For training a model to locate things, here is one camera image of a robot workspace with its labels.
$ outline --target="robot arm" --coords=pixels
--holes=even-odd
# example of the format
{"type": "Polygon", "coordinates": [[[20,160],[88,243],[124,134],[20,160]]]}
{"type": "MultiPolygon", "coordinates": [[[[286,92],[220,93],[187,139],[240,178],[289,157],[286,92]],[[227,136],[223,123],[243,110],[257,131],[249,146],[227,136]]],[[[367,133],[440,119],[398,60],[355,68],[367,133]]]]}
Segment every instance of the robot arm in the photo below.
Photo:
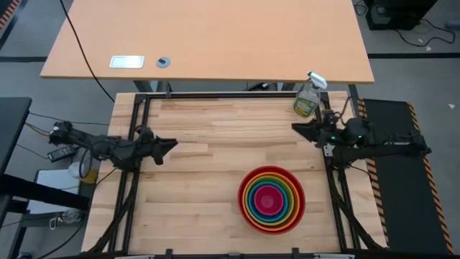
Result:
{"type": "Polygon", "coordinates": [[[110,160],[115,168],[123,171],[134,171],[139,166],[137,161],[146,157],[153,157],[157,165],[162,165],[163,156],[178,144],[176,139],[156,136],[149,127],[141,127],[137,133],[139,138],[129,141],[120,137],[91,135],[74,129],[70,122],[56,122],[49,142],[83,147],[90,150],[93,158],[110,160]]]}
{"type": "Polygon", "coordinates": [[[394,137],[393,140],[375,140],[374,125],[361,118],[349,119],[344,129],[337,128],[338,116],[332,110],[323,111],[323,120],[312,119],[308,123],[293,123],[292,128],[315,146],[332,149],[333,163],[345,166],[357,159],[386,155],[418,156],[431,153],[420,134],[394,137]]]}

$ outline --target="spray bottle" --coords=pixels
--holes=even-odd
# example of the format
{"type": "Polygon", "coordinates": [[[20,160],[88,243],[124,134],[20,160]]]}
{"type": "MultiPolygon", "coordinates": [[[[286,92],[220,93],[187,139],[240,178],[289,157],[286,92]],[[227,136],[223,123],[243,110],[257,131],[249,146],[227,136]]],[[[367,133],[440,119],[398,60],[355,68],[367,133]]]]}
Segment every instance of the spray bottle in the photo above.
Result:
{"type": "Polygon", "coordinates": [[[320,90],[328,87],[326,79],[319,75],[309,71],[308,76],[311,79],[311,85],[306,90],[302,86],[294,101],[294,111],[304,117],[309,117],[315,112],[320,101],[320,90]]]}

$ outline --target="floor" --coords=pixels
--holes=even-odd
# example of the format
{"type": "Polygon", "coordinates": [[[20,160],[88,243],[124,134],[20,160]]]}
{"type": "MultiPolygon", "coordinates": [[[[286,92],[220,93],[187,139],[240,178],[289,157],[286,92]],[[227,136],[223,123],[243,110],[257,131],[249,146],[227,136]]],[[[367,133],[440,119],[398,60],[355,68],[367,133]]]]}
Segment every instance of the floor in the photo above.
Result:
{"type": "MultiPolygon", "coordinates": [[[[439,0],[426,15],[430,22],[443,26],[449,19],[460,19],[460,1],[439,0]]],[[[19,15],[4,46],[3,56],[46,56],[59,32],[65,16],[58,1],[28,1],[19,15]]],[[[368,53],[460,53],[460,40],[453,45],[433,41],[426,47],[413,47],[404,43],[396,32],[370,31],[364,16],[357,17],[368,53]]],[[[432,36],[449,37],[449,34],[420,25],[413,32],[404,32],[411,42],[426,42],[432,36]]],[[[460,253],[460,59],[406,59],[370,60],[375,77],[371,86],[357,86],[359,96],[372,99],[410,101],[414,104],[420,128],[433,153],[429,155],[444,215],[456,253],[460,253]]],[[[31,111],[68,120],[108,123],[113,104],[92,80],[45,80],[39,77],[43,63],[0,63],[0,96],[28,96],[33,99],[31,111]]],[[[115,96],[121,92],[136,92],[130,81],[102,81],[108,92],[115,96]]],[[[241,91],[242,83],[172,82],[175,91],[241,91]]],[[[331,86],[331,90],[346,90],[346,86],[331,86]]],[[[53,121],[29,116],[28,121],[43,129],[50,129],[53,121]]],[[[81,125],[82,130],[103,134],[107,127],[81,125]]],[[[47,140],[24,128],[19,144],[42,155],[54,150],[47,140]]],[[[6,170],[27,180],[33,180],[39,169],[67,168],[69,160],[50,163],[30,152],[16,148],[6,170]]],[[[9,214],[4,224],[19,219],[9,214]]],[[[29,228],[22,251],[36,258],[58,246],[75,232],[74,227],[49,230],[46,227],[29,228]]],[[[15,226],[0,232],[0,247],[9,247],[15,226]]],[[[80,252],[84,231],[81,230],[64,248],[52,257],[76,255],[80,252]]],[[[0,250],[0,259],[7,249],[0,250]]]]}

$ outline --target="wooden table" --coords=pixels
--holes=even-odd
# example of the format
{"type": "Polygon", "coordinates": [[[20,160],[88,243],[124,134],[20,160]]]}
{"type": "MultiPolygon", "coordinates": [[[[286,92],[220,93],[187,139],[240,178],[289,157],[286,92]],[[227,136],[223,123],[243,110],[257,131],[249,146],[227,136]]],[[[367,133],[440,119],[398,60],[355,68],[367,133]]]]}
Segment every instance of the wooden table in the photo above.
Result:
{"type": "MultiPolygon", "coordinates": [[[[341,110],[346,92],[329,92],[329,98],[332,109],[341,110]]],[[[127,137],[133,100],[134,94],[118,94],[110,135],[127,137]]],[[[164,254],[166,248],[175,254],[290,253],[292,247],[302,253],[338,252],[323,156],[290,128],[309,120],[299,117],[292,104],[291,98],[152,100],[148,125],[179,144],[165,156],[164,165],[151,158],[142,161],[129,254],[164,254]],[[288,169],[305,191],[305,215],[283,235],[253,230],[237,205],[243,177],[261,165],[288,169]]],[[[349,105],[344,119],[351,116],[349,105]]],[[[365,169],[362,160],[354,166],[365,169]]],[[[99,178],[109,171],[111,164],[102,163],[99,178]]],[[[346,175],[357,219],[385,245],[369,176],[353,168],[346,175]]],[[[95,244],[112,220],[119,179],[116,171],[98,185],[83,250],[95,244]]],[[[344,226],[351,247],[348,224],[344,226]]],[[[122,223],[117,249],[123,228],[122,223]]]]}
{"type": "MultiPolygon", "coordinates": [[[[350,0],[75,0],[70,18],[102,79],[374,82],[350,0]],[[114,55],[144,66],[110,68],[114,55]]],[[[67,21],[41,76],[92,78],[67,21]]]]}

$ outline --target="red bowl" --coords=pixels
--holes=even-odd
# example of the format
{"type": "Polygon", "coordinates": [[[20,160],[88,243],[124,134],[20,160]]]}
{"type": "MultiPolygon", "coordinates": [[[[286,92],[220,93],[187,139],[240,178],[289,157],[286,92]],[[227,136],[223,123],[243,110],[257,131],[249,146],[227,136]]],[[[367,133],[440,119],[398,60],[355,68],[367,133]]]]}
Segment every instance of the red bowl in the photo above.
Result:
{"type": "Polygon", "coordinates": [[[254,169],[253,171],[251,171],[250,173],[248,173],[243,181],[241,182],[240,186],[239,186],[239,190],[238,190],[238,205],[239,205],[239,210],[241,211],[241,214],[243,215],[243,218],[244,220],[246,220],[246,222],[251,226],[253,227],[254,229],[260,231],[260,232],[263,232],[265,234],[270,234],[270,235],[278,235],[278,234],[282,234],[282,233],[286,233],[290,230],[292,230],[295,226],[298,225],[298,223],[300,222],[300,220],[302,219],[303,217],[303,214],[305,212],[305,194],[303,192],[303,189],[302,189],[302,186],[300,185],[299,181],[297,180],[297,178],[289,171],[283,169],[283,168],[279,168],[277,166],[272,166],[272,165],[269,165],[269,166],[262,166],[262,167],[259,167],[259,168],[256,168],[254,169]],[[248,182],[254,178],[256,175],[258,174],[261,174],[261,173],[264,173],[264,172],[274,172],[274,173],[279,173],[283,176],[285,176],[286,178],[288,178],[289,180],[291,180],[291,182],[293,183],[295,189],[297,190],[297,192],[299,193],[299,213],[298,215],[296,216],[296,218],[293,220],[293,222],[287,226],[286,228],[282,229],[282,230],[278,230],[278,231],[267,231],[267,230],[261,230],[257,225],[254,225],[248,218],[247,218],[247,215],[244,213],[244,210],[243,210],[243,202],[242,202],[242,199],[244,198],[243,197],[243,192],[244,192],[244,187],[248,184],[248,182]]]}

